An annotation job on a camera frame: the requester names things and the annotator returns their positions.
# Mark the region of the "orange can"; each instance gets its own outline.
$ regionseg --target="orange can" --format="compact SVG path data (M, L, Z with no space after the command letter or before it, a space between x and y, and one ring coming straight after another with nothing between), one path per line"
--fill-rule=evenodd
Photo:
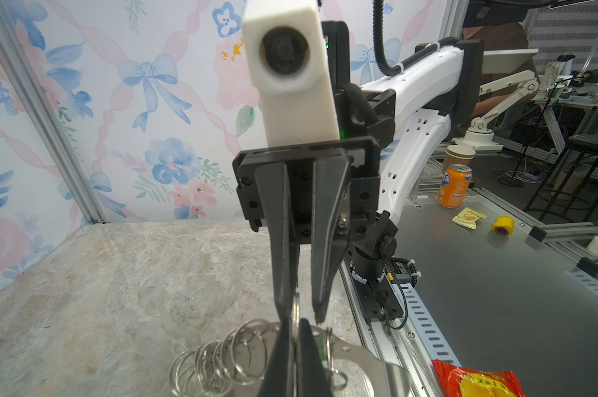
M451 164L445 171L443 183L438 191L438 204L447 208L458 208L464 201L473 172L462 164Z

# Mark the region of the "camera lens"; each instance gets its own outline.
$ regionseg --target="camera lens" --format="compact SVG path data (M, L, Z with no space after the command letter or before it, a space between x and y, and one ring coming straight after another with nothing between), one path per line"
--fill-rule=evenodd
M308 43L301 33L290 27L271 30L263 38L266 62L279 74L292 74L303 65Z

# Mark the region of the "yellow object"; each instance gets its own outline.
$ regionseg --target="yellow object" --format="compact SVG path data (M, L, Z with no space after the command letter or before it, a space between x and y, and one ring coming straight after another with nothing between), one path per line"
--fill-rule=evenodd
M478 219L485 219L486 215L475 211L473 208L465 207L458 215L453 217L453 223L469 227L470 229L476 228L476 221Z
M481 374L469 374L460 381L462 397L517 397L500 381Z
M493 230L501 236L510 236L513 234L513 227L515 227L515 222L511 217L499 217L493 224Z

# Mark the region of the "red snack bag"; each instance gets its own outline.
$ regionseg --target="red snack bag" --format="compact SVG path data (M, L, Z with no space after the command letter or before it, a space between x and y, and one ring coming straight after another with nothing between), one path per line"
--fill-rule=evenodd
M511 371L484 372L432 361L446 397L526 397Z

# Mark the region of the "pink flower pattern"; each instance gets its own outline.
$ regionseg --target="pink flower pattern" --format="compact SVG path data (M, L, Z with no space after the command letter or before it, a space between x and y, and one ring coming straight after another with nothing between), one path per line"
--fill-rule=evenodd
M175 192L169 192L169 195L173 198L173 204L176 207L180 207L182 205L190 207L191 206L191 190L184 186L176 186Z
M256 107L259 103L259 92L251 84L242 41L229 40L215 50L213 68L220 80L215 101L224 109L241 105Z
M200 205L199 207L191 207L191 215L194 218L206 218L206 213L204 211L202 211L202 206Z
M200 179L196 179L189 184L192 189L193 199L196 202L206 202L207 204L214 205L218 201L213 197L215 189L207 184L203 184Z

